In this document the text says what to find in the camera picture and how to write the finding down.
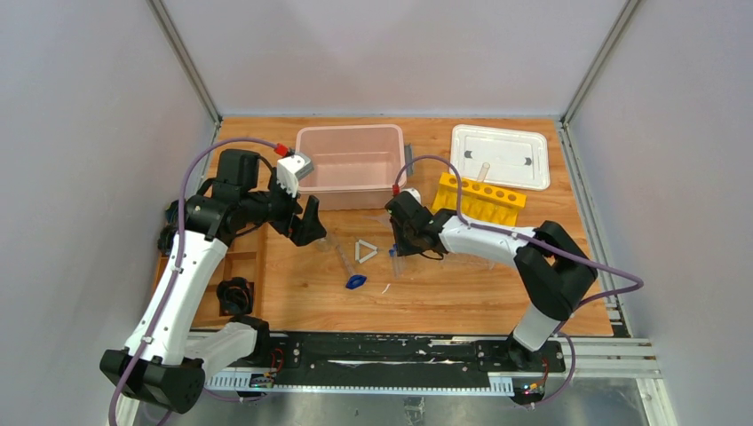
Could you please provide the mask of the blue plastic clip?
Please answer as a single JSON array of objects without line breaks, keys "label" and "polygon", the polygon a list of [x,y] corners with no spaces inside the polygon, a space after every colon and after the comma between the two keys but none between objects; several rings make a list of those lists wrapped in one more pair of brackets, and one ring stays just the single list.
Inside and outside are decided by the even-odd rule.
[{"label": "blue plastic clip", "polygon": [[347,289],[356,289],[364,285],[366,281],[367,281],[366,276],[361,275],[361,274],[354,274],[347,280],[347,282],[345,283],[345,287]]}]

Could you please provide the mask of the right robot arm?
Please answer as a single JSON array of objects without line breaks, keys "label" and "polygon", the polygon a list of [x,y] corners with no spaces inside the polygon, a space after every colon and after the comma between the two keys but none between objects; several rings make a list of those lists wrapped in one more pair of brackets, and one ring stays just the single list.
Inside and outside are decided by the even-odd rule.
[{"label": "right robot arm", "polygon": [[402,191],[385,205],[398,256],[469,255],[515,269],[529,305],[502,348],[518,370],[543,365],[543,347],[568,321],[596,281],[595,267],[567,231],[545,221],[537,227],[495,226],[452,209],[432,213]]}]

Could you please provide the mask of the small glass flask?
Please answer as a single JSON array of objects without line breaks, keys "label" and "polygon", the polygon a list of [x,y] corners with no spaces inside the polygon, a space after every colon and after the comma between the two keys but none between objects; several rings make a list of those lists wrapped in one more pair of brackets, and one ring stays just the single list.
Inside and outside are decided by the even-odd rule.
[{"label": "small glass flask", "polygon": [[320,252],[329,252],[337,247],[337,238],[333,233],[328,233],[325,237],[318,239],[314,246]]}]

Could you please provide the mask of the blue capped tube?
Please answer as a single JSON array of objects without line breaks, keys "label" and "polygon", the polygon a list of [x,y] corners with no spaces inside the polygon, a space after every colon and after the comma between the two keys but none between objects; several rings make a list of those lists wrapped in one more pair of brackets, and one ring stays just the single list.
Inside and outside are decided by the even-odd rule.
[{"label": "blue capped tube", "polygon": [[396,248],[389,249],[389,256],[392,263],[393,277],[397,280],[401,277],[404,269],[404,259],[398,255]]}]

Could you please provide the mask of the glass graduated tube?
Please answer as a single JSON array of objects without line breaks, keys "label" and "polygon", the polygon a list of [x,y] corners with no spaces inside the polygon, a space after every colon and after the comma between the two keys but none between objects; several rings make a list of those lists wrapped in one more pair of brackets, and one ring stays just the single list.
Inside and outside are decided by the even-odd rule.
[{"label": "glass graduated tube", "polygon": [[345,269],[346,276],[348,278],[351,278],[352,276],[354,276],[356,274],[356,271],[354,269],[354,266],[353,266],[351,260],[349,259],[349,257],[347,256],[347,254],[345,253],[344,249],[342,248],[342,246],[340,244],[337,244],[335,246],[335,250],[336,250],[337,254],[339,255],[339,258],[341,260],[342,266]]}]

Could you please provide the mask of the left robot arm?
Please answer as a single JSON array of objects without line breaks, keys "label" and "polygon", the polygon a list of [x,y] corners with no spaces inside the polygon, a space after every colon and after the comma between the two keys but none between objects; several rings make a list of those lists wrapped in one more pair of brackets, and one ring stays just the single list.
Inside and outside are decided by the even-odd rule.
[{"label": "left robot arm", "polygon": [[184,414],[225,367],[239,359],[260,367],[271,358],[269,324],[248,314],[233,316],[197,344],[187,338],[210,278],[245,228],[270,225],[298,247],[327,234],[318,199],[298,202],[312,160],[284,147],[276,151],[280,159],[271,164],[256,152],[226,149],[217,175],[178,201],[177,229],[155,294],[123,348],[105,351],[99,364],[116,396]]}]

